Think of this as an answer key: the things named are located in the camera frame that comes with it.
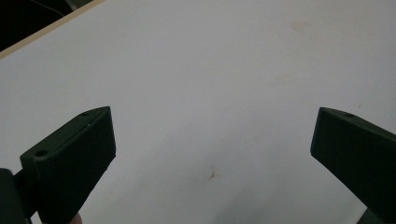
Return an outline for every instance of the black plastic part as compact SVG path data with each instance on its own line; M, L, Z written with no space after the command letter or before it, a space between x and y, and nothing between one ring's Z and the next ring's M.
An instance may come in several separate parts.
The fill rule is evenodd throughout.
M14 176L7 169L0 169L0 223L29 223L23 213Z
M110 107L84 112L21 155L46 223L69 222L116 156Z
M321 108L311 154L376 216L396 222L396 135L357 116Z

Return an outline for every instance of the white tabletop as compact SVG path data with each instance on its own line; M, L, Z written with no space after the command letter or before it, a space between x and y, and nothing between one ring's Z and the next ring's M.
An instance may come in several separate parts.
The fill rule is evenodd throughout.
M0 61L0 162L110 105L85 223L356 223L318 109L396 133L396 1L105 1Z

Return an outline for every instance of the white table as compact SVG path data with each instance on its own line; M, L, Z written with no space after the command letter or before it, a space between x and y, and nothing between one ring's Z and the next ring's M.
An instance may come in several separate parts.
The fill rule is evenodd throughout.
M396 1L105 1L0 61L0 164L110 105L85 223L356 223L321 106L396 133Z

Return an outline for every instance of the round hole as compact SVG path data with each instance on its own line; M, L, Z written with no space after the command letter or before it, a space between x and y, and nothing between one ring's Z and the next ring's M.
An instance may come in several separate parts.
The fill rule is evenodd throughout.
M355 117L355 115L346 114L346 117L353 118L353 117Z
M37 157L42 157L47 155L48 151L47 150L41 150L41 151L37 151L37 153L35 154Z

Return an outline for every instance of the screw hole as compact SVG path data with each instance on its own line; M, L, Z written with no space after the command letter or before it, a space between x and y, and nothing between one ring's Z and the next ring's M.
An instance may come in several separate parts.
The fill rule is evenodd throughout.
M41 150L41 151L37 151L37 153L35 155L37 157L43 157L43 156L47 155L47 153L49 153L47 150Z

